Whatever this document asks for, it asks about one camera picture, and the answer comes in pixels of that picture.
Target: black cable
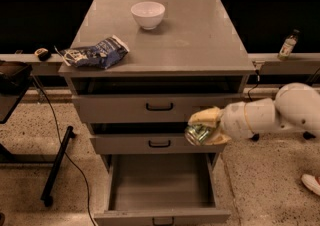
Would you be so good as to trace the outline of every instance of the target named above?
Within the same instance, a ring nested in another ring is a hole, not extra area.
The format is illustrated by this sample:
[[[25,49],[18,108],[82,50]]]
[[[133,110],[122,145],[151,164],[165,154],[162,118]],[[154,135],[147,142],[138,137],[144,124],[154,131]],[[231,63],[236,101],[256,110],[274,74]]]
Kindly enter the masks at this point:
[[[259,71],[258,71],[258,70],[256,70],[256,74],[257,74],[257,83],[256,83],[256,85],[255,85],[254,87],[252,87],[252,88],[248,91],[248,97],[249,97],[249,99],[250,99],[251,102],[252,102],[252,98],[251,98],[250,92],[251,92],[253,89],[257,88],[257,87],[259,86],[259,84],[260,84],[260,74],[259,74]]]
[[[58,120],[57,120],[57,117],[56,117],[56,113],[51,105],[51,102],[47,96],[47,94],[44,92],[44,90],[36,83],[36,86],[37,88],[39,88],[39,90],[41,91],[41,93],[44,95],[44,97],[46,98],[50,108],[51,108],[51,111],[52,111],[52,114],[53,114],[53,117],[54,117],[54,121],[55,121],[55,124],[56,124],[56,129],[57,129],[57,133],[58,133],[58,138],[59,138],[59,142],[60,142],[60,145],[62,144],[61,142],[61,136],[60,136],[60,131],[59,131],[59,126],[58,126]],[[87,177],[85,176],[84,172],[81,170],[81,168],[69,157],[69,155],[67,154],[67,152],[64,153],[65,156],[68,158],[68,160],[79,170],[79,172],[82,174],[83,176],[83,179],[85,181],[85,184],[86,184],[86,188],[87,188],[87,210],[88,210],[88,215],[90,217],[90,220],[92,222],[92,224],[94,226],[96,226],[96,223],[95,221],[93,220],[92,218],[92,215],[91,215],[91,212],[90,212],[90,188],[89,188],[89,183],[88,183],[88,180],[87,180]]]
[[[312,85],[314,84],[314,82],[317,80],[317,78],[316,78],[315,80],[314,80],[314,78],[315,78],[315,76],[317,75],[317,73],[318,73],[319,70],[320,70],[320,68],[318,68],[318,69],[316,70],[316,72],[312,74],[312,77],[309,78],[309,79],[310,79],[310,82],[306,82],[306,84],[307,84],[308,86],[312,86]]]

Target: white shoe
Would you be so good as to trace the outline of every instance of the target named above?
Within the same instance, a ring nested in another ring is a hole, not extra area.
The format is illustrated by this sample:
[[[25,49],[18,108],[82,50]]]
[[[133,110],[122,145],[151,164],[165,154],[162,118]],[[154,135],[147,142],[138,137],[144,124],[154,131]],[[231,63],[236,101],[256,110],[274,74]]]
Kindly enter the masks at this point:
[[[309,190],[320,196],[320,177],[303,174],[301,176],[301,181]]]

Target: white bowl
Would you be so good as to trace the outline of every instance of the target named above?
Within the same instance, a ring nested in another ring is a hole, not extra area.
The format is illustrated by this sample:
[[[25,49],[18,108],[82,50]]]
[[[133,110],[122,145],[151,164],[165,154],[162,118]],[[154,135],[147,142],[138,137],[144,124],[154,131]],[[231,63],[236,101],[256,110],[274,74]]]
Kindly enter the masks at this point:
[[[145,30],[152,30],[162,21],[166,8],[157,2],[146,1],[131,7],[135,21]]]

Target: small bottle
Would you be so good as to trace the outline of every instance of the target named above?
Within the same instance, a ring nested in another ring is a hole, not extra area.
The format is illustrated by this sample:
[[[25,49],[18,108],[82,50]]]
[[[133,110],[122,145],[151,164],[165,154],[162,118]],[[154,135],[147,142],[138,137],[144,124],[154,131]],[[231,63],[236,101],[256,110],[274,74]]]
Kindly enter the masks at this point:
[[[300,31],[293,30],[293,32],[288,37],[286,37],[286,39],[281,47],[281,50],[278,54],[279,60],[284,61],[289,58],[294,46],[298,42],[299,33],[300,33]]]
[[[185,137],[192,145],[204,145],[214,129],[201,124],[187,126]]]

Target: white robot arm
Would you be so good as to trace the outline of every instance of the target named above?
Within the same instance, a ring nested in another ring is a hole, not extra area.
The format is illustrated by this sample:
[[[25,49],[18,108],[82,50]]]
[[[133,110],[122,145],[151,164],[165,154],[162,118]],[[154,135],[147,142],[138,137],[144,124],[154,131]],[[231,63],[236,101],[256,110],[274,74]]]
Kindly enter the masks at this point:
[[[224,109],[208,109],[191,116],[189,127],[213,129],[201,144],[220,144],[233,139],[248,139],[259,133],[308,132],[320,136],[320,95],[312,87],[292,83],[282,87],[273,101],[238,102]],[[187,139],[193,144],[186,132]]]

